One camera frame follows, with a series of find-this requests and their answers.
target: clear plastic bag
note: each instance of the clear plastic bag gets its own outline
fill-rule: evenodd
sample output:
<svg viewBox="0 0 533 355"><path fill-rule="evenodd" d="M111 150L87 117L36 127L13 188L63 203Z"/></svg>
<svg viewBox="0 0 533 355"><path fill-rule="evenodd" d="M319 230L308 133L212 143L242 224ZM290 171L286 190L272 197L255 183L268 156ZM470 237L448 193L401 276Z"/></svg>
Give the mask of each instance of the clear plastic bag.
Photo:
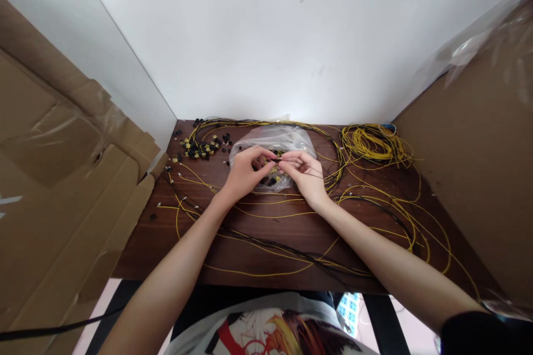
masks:
<svg viewBox="0 0 533 355"><path fill-rule="evenodd" d="M287 151L305 151L316 159L315 149L307 132L297 126L266 125L252 129L233 145L233 151L229 154L229 165L233 167L233 159L240 152L239 148L247 148L259 145L273 153L286 153ZM280 192L292 186L293 180L287 174L280 174L276 166L267 175L264 183L259 183L254 191L264 193ZM268 185L271 179L276 183Z"/></svg>

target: cardboard panel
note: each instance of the cardboard panel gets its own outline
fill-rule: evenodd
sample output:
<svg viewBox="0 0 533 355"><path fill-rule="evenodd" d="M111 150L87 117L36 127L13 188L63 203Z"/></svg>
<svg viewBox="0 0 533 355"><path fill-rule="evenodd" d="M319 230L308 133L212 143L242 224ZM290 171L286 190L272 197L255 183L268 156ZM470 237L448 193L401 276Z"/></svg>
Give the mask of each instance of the cardboard panel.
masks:
<svg viewBox="0 0 533 355"><path fill-rule="evenodd" d="M0 329L83 320L152 192L153 175L141 179L159 148L5 0L0 48ZM69 354L80 333L0 353Z"/></svg>
<svg viewBox="0 0 533 355"><path fill-rule="evenodd" d="M533 2L517 9L449 86L400 117L416 166L512 300L533 305Z"/></svg>

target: cardboard box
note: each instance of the cardboard box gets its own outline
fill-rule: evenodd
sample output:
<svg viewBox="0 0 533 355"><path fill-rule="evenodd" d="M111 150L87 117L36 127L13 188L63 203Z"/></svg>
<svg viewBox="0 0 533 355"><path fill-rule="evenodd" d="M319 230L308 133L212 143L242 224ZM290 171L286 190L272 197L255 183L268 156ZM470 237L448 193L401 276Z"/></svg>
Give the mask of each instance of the cardboard box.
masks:
<svg viewBox="0 0 533 355"><path fill-rule="evenodd" d="M0 0L0 329L87 319L146 204L159 148ZM71 353L82 329L0 344Z"/></svg>

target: floor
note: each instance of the floor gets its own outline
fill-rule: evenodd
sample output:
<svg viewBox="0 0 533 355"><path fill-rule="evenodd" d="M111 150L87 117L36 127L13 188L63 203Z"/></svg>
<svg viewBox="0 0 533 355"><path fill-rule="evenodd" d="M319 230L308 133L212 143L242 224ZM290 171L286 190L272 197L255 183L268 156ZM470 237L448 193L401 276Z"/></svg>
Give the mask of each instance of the floor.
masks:
<svg viewBox="0 0 533 355"><path fill-rule="evenodd" d="M105 312L119 283L120 279L109 279L91 317L99 316ZM438 355L438 338L435 333L422 324L422 322L405 309L396 299L391 297L391 300L396 309L396 314L411 355ZM374 330L372 329L363 297L357 293L346 293L337 311L345 319L345 331L367 347L373 349L376 353L379 353L378 344L376 343ZM85 327L73 351L73 355L85 355L97 327L98 323L93 323ZM169 342L170 332L159 351L159 355L163 355Z"/></svg>

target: dark brown table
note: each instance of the dark brown table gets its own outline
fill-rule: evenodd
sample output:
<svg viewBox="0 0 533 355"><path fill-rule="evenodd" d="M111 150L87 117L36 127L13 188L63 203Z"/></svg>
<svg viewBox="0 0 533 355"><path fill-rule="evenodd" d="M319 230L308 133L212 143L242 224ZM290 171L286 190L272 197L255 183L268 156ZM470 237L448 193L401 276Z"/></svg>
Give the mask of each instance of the dark brown table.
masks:
<svg viewBox="0 0 533 355"><path fill-rule="evenodd" d="M178 152L183 153L183 148L181 147L179 140L189 136L193 129L192 123L192 121L180 120L176 124L175 130L181 129L183 133L178 139L175 139L174 137L171 139L167 148L167 154L170 158L176 157ZM321 128L327 131L332 137L338 137L338 132L334 128L340 128L340 126L321 126ZM218 136L230 133L231 140L235 143L239 138L249 132L250 129L252 129L252 127L221 128L215 133L217 133ZM330 142L318 133L313 131L309 131L308 133L313 141L315 150L318 153L327 158L336 158L336 152ZM213 186L223 186L230 170L230 168L223 163L223 161L227 159L228 153L222 153L219 150L209 161L184 157L182 163L191 168L206 183ZM336 170L337 164L335 162L326 160L321 156L319 156L319 160L321 161L324 170L330 172ZM202 184L196 184L181 179L178 173L181 173L182 177L186 179L198 181L198 178L185 167L173 163L172 160L169 161L168 165L173 168L171 175L178 190L187 195L189 199L199 204L202 208L206 208L213 197L213 193L209 188ZM369 163L368 161L358 161L358 165L370 169L376 167L375 164ZM351 165L349 169L356 176L370 185L398 198L412 200L415 199L418 194L419 178L414 168L397 169L395 167L387 167L380 170L367 171L357 168L355 165ZM158 262L178 241L175 228L176 210L157 207L159 203L163 206L178 206L174 191L164 174L162 174L155 183L154 191L139 218L137 226L129 238L122 256L113 272L113 277L131 280L145 279L153 268L156 267ZM332 194L332 196L340 196L346 188L359 184L362 183L353 177L352 174L345 173L339 188ZM350 191L353 195L374 196L386 199L385 195L367 187L357 187ZM297 194L298 192L295 188L291 188L283 191L283 193ZM250 194L241 201L269 203L292 198L294 197ZM430 187L424 179L421 196L417 204L431 213L446 231L450 241L452 254L462 263L475 281L481 297L492 297L489 289L501 293L501 289L494 278L481 263L474 250L455 226L438 199L432 194ZM392 206L384 205L385 208L393 212L400 220L407 224L409 229L411 229L410 223L405 217ZM300 251L323 253L338 236L336 232L317 214L280 217L301 212L311 212L312 209L305 203L305 201L289 201L276 205L238 206L243 211L250 214L272 216L276 220L273 218L249 216L240 210L232 209L224 219L223 223L225 226L237 229L255 237L281 242ZM368 202L351 200L343 201L341 206L368 226L397 234L394 235L380 231L390 240L393 240L403 247L408 247L407 239L398 236L405 235L402 228L390 215L385 213L379 207ZM442 229L430 215L414 205L406 203L404 207L418 220L418 222L424 225L437 240L446 245ZM151 219L151 215L156 215L157 218ZM192 220L184 212L180 211L178 226L181 235L186 233L192 223ZM430 248L430 264L442 271L447 263L448 252L429 234L425 231L423 232L428 240ZM426 243L420 239L420 235L418 235L418 237L417 241L424 246L416 245L418 248L418 255L422 259L426 259ZM328 253L328 256L345 265L366 270L363 262L342 239L339 239ZM215 238L205 262L208 265L217 268L261 275L294 272L307 265L300 261L290 260L267 253L248 243L223 237ZM472 282L456 260L452 259L451 267L446 275L466 292L475 296ZM348 275L341 275L341 278L347 285L349 285L351 291L362 293L386 292L385 288L374 278ZM199 283L289 288L295 290L346 291L345 286L319 270L316 266L309 267L306 270L295 274L270 277L251 277L244 274L203 268L200 273Z"/></svg>

